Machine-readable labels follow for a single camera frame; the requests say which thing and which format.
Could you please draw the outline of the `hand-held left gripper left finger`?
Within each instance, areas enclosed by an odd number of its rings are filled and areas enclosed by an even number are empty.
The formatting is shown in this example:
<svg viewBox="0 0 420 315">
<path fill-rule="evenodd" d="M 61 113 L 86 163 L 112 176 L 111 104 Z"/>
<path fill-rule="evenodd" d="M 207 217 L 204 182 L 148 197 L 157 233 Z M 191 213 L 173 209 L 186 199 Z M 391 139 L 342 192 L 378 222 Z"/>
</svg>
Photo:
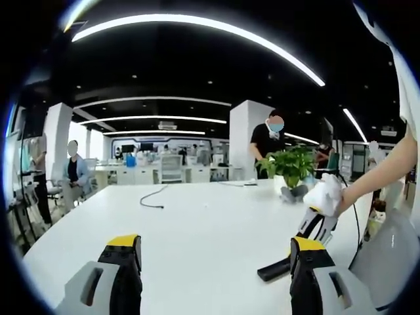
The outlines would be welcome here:
<svg viewBox="0 0 420 315">
<path fill-rule="evenodd" d="M 56 314 L 140 314 L 141 237 L 118 236 L 64 286 Z"/>
</svg>

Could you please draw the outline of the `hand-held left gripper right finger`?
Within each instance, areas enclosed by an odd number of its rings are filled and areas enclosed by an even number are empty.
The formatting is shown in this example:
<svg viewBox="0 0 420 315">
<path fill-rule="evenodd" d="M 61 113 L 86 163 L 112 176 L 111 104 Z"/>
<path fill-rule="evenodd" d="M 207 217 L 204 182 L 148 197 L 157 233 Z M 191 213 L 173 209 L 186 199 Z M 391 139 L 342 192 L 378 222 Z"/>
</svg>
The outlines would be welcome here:
<svg viewBox="0 0 420 315">
<path fill-rule="evenodd" d="M 293 314 L 376 314 L 367 287 L 316 240 L 291 239 Z"/>
</svg>

